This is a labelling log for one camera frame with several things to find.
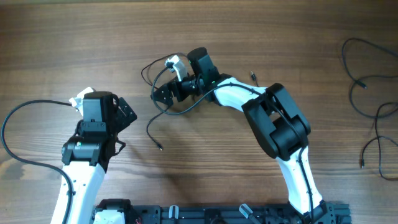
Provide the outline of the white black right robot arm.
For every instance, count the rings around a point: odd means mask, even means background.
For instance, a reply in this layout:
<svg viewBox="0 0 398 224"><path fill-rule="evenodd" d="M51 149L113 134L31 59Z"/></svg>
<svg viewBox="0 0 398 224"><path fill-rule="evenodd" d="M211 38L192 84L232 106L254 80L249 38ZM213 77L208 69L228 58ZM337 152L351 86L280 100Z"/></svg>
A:
<svg viewBox="0 0 398 224"><path fill-rule="evenodd" d="M301 222L318 221L325 213L325 202L308 160L310 123L285 87L280 83L269 87L248 85L220 73L204 47L185 55L191 72L181 57L181 53L164 57L165 67L150 83L155 107L162 114L170 114L174 101L197 96L184 113L203 100L242 112L258 145L277 161L287 186L288 203Z"/></svg>

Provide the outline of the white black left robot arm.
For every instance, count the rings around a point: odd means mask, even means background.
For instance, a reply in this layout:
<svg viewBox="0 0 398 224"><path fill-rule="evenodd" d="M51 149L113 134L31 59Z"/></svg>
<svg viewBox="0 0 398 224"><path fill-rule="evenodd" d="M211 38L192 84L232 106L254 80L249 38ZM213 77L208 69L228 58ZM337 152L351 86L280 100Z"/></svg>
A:
<svg viewBox="0 0 398 224"><path fill-rule="evenodd" d="M89 223L109 161L119 154L118 134L137 116L124 98L90 87L69 102L83 118L62 147L66 177L62 178L51 222Z"/></svg>

